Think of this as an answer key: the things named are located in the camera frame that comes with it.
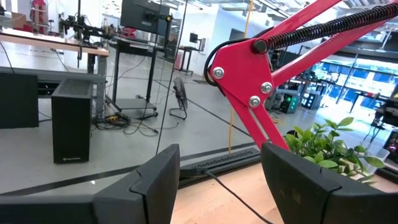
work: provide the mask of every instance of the wooden desk surface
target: wooden desk surface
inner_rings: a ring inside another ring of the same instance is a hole
[[[220,180],[272,223],[283,223],[262,171],[261,164],[220,177]],[[373,187],[398,192],[398,185],[381,177]],[[264,223],[215,180],[177,192],[171,224],[260,224]]]
[[[6,28],[3,28],[3,30],[0,31],[0,41],[39,47],[48,47],[54,49],[71,50],[75,52],[78,52],[80,50],[79,42],[74,39],[69,40],[60,37],[33,34],[30,32]],[[105,49],[97,49],[83,46],[82,51],[88,54],[95,54],[106,57],[109,56],[109,52]]]

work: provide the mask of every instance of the silver bolt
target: silver bolt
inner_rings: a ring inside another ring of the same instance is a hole
[[[252,96],[252,97],[250,97],[249,105],[251,107],[256,108],[256,107],[258,107],[260,105],[260,102],[261,101],[260,101],[260,98],[258,96]]]
[[[213,77],[214,78],[222,78],[224,76],[224,70],[221,67],[215,67],[213,70]]]
[[[270,93],[272,91],[272,84],[269,82],[265,82],[261,85],[262,93]]]

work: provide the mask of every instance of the black knob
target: black knob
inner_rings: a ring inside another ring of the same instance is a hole
[[[256,40],[253,43],[253,51],[259,54],[265,54],[268,51],[267,42],[265,40]]]

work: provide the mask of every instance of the person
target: person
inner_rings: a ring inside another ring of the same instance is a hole
[[[5,16],[6,15],[6,10],[4,9],[4,7],[1,6],[0,3],[0,16]]]

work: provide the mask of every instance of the red metal bracket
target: red metal bracket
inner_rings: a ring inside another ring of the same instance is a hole
[[[317,0],[258,39],[293,31],[341,0]],[[386,21],[334,35],[293,62],[271,73],[267,54],[255,54],[251,49],[256,38],[220,49],[210,75],[232,104],[236,113],[261,149],[266,136],[281,148],[289,150],[277,127],[265,110],[264,103],[274,88],[303,72],[320,60],[354,42]]]

